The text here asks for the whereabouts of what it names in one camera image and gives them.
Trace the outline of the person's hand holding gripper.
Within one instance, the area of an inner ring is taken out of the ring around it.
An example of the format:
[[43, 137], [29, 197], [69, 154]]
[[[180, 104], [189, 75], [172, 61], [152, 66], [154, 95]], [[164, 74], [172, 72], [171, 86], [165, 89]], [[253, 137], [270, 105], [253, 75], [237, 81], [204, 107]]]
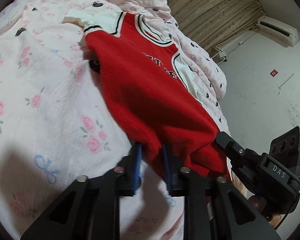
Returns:
[[[244, 186], [244, 184], [239, 180], [239, 178], [231, 171], [231, 180], [234, 187], [246, 198], [248, 199], [255, 207], [257, 207], [257, 201], [253, 200], [252, 193]], [[282, 220], [282, 215], [272, 214], [267, 218], [269, 224], [275, 228], [280, 221]]]

